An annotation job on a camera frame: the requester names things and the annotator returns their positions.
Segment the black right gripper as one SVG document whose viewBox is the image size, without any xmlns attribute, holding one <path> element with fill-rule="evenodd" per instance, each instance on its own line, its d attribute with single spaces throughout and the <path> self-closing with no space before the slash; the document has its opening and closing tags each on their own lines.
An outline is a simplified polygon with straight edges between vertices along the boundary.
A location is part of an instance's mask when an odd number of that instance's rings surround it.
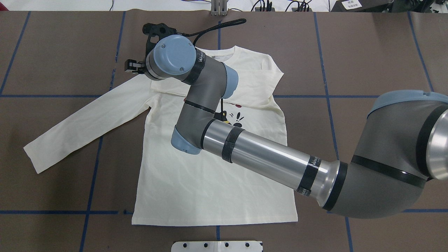
<svg viewBox="0 0 448 252">
<path fill-rule="evenodd" d="M 149 67 L 149 55 L 151 51 L 156 47 L 156 44 L 163 38 L 175 34 L 175 29 L 168 27 L 164 23 L 152 24 L 147 23 L 142 27 L 142 32 L 144 35 L 148 36 L 146 47 L 145 47 L 145 57 L 144 60 L 138 62 L 134 59 L 127 59 L 125 62 L 125 72 L 133 74 L 144 74 L 148 73 L 147 67 Z"/>
</svg>

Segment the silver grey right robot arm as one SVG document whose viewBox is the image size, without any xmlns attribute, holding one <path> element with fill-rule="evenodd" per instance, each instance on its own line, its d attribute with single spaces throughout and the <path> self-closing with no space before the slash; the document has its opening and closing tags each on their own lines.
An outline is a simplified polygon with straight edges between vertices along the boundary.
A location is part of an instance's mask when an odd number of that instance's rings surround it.
<svg viewBox="0 0 448 252">
<path fill-rule="evenodd" d="M 144 24 L 145 59 L 126 72 L 189 85 L 171 144 L 197 155 L 220 156 L 272 179 L 320 207 L 352 218 L 382 218 L 413 205 L 431 179 L 447 179 L 447 96 L 421 90 L 380 95 L 349 164 L 322 159 L 215 118 L 219 99 L 237 89 L 237 72 L 195 48 L 166 24 Z"/>
</svg>

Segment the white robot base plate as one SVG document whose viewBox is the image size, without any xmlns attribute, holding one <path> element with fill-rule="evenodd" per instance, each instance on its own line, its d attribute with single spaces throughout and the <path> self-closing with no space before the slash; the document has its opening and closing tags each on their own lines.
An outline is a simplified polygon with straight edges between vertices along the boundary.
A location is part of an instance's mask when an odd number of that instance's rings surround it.
<svg viewBox="0 0 448 252">
<path fill-rule="evenodd" d="M 182 241 L 175 242 L 171 252 L 263 252 L 261 241 Z"/>
</svg>

